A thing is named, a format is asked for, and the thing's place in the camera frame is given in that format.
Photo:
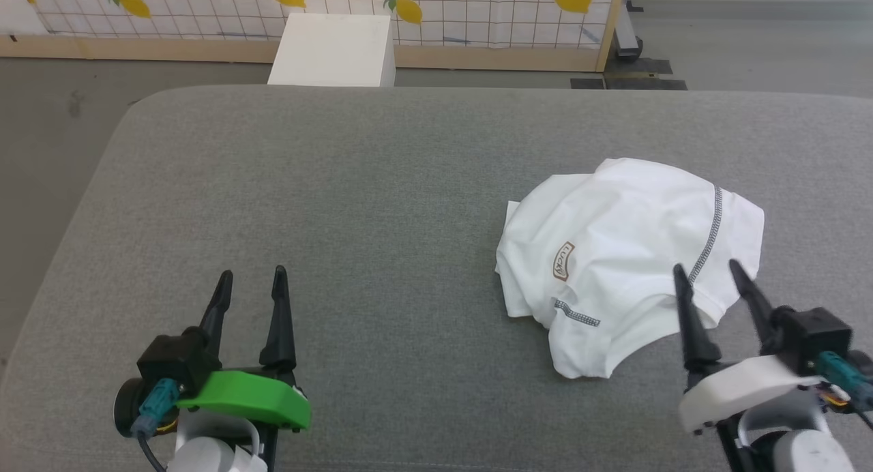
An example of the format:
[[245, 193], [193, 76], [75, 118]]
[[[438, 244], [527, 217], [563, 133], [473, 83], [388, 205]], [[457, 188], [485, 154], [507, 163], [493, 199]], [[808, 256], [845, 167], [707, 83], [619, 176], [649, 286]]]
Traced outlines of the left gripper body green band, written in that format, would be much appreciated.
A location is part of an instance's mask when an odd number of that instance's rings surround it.
[[293, 376], [221, 370], [177, 403], [177, 471], [275, 471], [278, 435], [309, 428], [312, 410]]

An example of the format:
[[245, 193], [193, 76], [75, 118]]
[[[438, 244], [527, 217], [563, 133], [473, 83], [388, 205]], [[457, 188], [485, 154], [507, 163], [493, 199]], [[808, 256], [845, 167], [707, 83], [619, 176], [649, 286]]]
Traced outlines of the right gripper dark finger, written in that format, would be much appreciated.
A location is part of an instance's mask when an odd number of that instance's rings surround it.
[[760, 338], [760, 355], [773, 355], [778, 351], [778, 332], [772, 323], [773, 307], [770, 301], [758, 288], [754, 280], [748, 276], [745, 268], [736, 259], [729, 261], [730, 272], [740, 297], [748, 305], [758, 338]]
[[693, 301], [693, 288], [681, 264], [673, 267], [679, 333], [683, 365], [687, 372], [708, 372], [722, 357], [720, 348], [708, 337], [698, 308]]

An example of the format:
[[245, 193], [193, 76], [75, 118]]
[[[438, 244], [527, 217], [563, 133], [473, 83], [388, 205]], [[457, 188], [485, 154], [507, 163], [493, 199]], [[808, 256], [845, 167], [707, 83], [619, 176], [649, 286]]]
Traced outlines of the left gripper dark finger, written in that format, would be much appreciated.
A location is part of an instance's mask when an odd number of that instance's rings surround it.
[[296, 369], [297, 356], [293, 332], [291, 296], [286, 268], [278, 265], [272, 280], [272, 315], [265, 347], [259, 355], [259, 364], [278, 372], [291, 373]]
[[207, 304], [199, 328], [205, 335], [205, 348], [212, 356], [218, 356], [222, 338], [224, 316], [231, 306], [233, 274], [231, 270], [221, 273], [213, 294]]

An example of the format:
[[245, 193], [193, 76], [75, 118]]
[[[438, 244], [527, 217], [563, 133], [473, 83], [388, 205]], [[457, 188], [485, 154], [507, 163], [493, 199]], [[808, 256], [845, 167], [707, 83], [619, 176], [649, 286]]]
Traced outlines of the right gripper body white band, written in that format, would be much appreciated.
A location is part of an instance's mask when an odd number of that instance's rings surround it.
[[826, 471], [823, 380], [776, 356], [748, 358], [689, 388], [679, 420], [693, 434], [714, 429], [730, 471]]

